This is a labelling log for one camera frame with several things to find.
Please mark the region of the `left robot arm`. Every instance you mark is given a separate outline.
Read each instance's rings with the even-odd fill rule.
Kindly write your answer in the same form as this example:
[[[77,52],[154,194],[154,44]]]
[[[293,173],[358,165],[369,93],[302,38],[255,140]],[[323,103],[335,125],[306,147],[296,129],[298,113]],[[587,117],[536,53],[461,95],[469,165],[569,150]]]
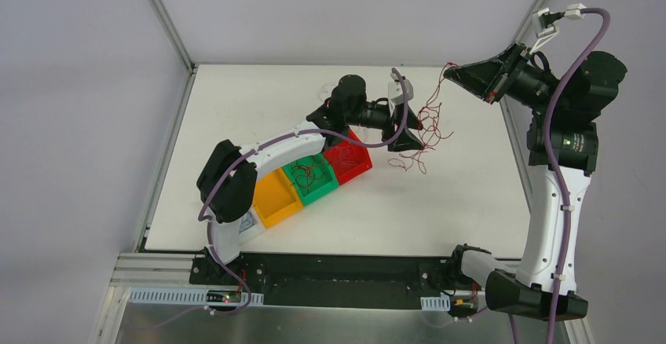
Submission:
[[[226,285],[238,278],[241,219],[251,208],[260,178],[343,141],[390,152],[423,149],[414,134],[422,125],[409,107],[412,83],[397,69],[390,75],[398,91],[388,97],[368,101],[365,80],[344,75],[330,97],[293,128],[262,142],[239,146],[223,140],[215,146],[196,187],[203,203],[198,219],[207,224],[213,258],[209,273],[217,282]]]

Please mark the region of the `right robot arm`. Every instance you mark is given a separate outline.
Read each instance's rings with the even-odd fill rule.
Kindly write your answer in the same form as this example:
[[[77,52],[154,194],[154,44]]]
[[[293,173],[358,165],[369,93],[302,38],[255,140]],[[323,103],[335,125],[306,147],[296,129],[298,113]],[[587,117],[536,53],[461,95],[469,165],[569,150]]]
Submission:
[[[594,51],[562,81],[543,53],[521,43],[445,71],[447,80],[489,104],[511,97],[532,111],[526,134],[532,203],[519,266],[509,270],[489,251],[459,245],[445,269],[450,285],[477,283],[487,306],[501,313],[556,321],[587,315],[574,268],[579,217],[598,159],[595,121],[617,97],[626,73],[614,55]]]

